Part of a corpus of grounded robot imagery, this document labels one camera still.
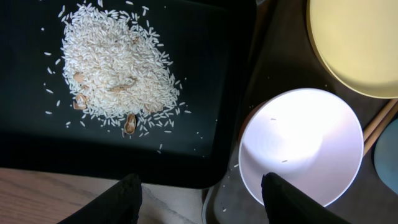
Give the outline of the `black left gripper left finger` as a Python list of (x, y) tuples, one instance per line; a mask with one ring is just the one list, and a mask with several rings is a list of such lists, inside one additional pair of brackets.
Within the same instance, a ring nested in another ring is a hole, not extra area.
[(129, 174), (60, 224), (137, 224), (142, 184)]

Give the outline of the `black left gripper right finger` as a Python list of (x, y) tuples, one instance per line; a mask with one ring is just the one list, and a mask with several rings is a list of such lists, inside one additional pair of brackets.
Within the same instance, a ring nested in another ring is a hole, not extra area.
[(261, 187), (270, 224), (349, 224), (273, 172)]

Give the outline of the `white bowl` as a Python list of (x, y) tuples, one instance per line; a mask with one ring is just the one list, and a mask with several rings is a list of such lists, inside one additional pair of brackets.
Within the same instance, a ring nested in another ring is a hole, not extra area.
[(363, 154), (363, 130), (351, 107), (328, 91), (300, 88), (253, 109), (241, 129), (238, 164), (258, 203), (262, 177), (273, 172), (327, 207), (353, 183)]

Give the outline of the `pile of rice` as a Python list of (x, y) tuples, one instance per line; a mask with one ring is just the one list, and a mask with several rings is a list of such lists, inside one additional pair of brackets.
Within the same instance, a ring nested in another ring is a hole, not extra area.
[(97, 119), (118, 146), (183, 149), (175, 121), (187, 113), (157, 34), (135, 13), (82, 2), (58, 14), (64, 25), (62, 76), (71, 108)]

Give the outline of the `black waste tray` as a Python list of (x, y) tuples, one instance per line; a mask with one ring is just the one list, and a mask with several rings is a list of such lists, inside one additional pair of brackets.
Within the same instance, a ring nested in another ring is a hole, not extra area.
[(78, 1), (1, 2), (1, 166), (204, 189), (228, 168), (256, 20), (254, 1), (106, 1), (149, 11), (181, 82), (173, 124), (138, 129), (83, 116), (71, 106), (60, 60), (60, 12)]

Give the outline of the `light blue bowl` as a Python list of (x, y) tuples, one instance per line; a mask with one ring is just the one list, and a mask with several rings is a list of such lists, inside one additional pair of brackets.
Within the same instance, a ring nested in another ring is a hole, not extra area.
[(397, 119), (382, 132), (374, 149), (374, 166), (382, 182), (397, 194)]

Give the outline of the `wooden chopstick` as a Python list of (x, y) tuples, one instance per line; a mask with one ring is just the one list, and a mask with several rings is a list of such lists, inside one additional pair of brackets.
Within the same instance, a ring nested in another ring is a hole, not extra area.
[(364, 152), (363, 152), (364, 156), (368, 153), (370, 148), (373, 146), (373, 144), (376, 142), (376, 140), (385, 130), (387, 125), (391, 122), (396, 113), (397, 113), (397, 104), (395, 105), (395, 107), (393, 107), (393, 109), (390, 111), (387, 117), (380, 123), (380, 125), (373, 131), (370, 137), (368, 137), (368, 139), (364, 141)]
[(373, 131), (380, 125), (380, 123), (387, 117), (390, 111), (395, 107), (397, 104), (397, 99), (390, 100), (385, 107), (374, 117), (374, 119), (367, 125), (366, 129), (364, 130), (364, 141), (370, 137)]

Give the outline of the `yellow plate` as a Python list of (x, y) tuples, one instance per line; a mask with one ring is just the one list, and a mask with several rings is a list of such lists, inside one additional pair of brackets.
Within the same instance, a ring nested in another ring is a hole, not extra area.
[(397, 1), (309, 0), (307, 29), (325, 69), (365, 96), (397, 98)]

